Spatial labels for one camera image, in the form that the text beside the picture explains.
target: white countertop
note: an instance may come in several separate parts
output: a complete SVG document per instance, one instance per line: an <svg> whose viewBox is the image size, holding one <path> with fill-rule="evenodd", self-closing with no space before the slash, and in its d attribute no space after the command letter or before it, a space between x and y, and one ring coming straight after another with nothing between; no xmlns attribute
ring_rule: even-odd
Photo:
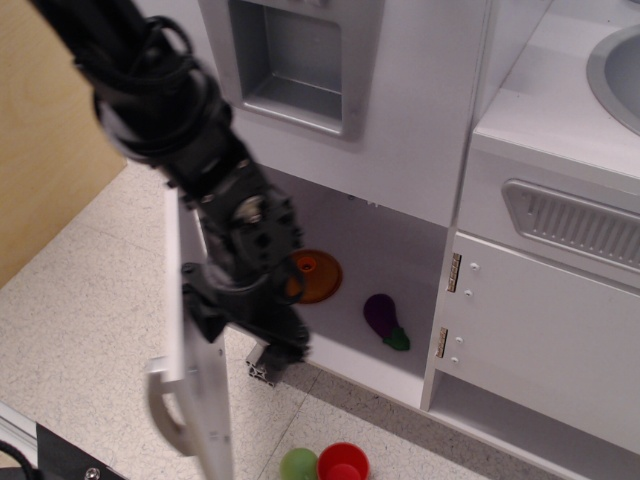
<svg viewBox="0 0 640 480"><path fill-rule="evenodd" d="M640 194L640 136L600 105L585 73L602 39L639 23L640 5L628 0L555 0L472 148Z"/></svg>

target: vent grille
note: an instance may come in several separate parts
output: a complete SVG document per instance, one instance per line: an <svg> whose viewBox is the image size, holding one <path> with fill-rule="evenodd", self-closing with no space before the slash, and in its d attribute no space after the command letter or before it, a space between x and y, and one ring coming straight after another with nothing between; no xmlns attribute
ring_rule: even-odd
<svg viewBox="0 0 640 480"><path fill-rule="evenodd" d="M640 215L518 180L502 193L521 235L640 271Z"/></svg>

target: sink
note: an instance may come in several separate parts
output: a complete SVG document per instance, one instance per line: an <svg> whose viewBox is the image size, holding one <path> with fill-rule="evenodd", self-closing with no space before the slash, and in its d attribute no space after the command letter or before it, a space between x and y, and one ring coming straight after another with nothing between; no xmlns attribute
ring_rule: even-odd
<svg viewBox="0 0 640 480"><path fill-rule="evenodd" d="M640 135L640 25L609 35L593 49L587 79L602 106Z"/></svg>

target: purple eggplant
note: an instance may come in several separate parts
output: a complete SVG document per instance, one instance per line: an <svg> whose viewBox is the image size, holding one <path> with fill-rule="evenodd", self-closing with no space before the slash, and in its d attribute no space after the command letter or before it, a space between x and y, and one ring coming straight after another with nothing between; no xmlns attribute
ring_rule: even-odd
<svg viewBox="0 0 640 480"><path fill-rule="evenodd" d="M398 323L396 304L389 295L379 293L364 304L364 318L382 341L396 350L409 350L411 342Z"/></svg>

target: cabinet shelf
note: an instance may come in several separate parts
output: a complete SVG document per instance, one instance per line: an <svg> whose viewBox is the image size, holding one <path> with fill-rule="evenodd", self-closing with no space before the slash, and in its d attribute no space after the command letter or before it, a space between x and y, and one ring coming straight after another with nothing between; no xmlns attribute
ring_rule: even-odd
<svg viewBox="0 0 640 480"><path fill-rule="evenodd" d="M309 362L411 408L419 408L447 230L345 193L267 169L292 195L305 248L323 250L344 278L329 299L297 310L312 331ZM386 293L411 350L382 343L362 314Z"/></svg>
<svg viewBox="0 0 640 480"><path fill-rule="evenodd" d="M439 374L432 418L566 478L640 478L640 455Z"/></svg>

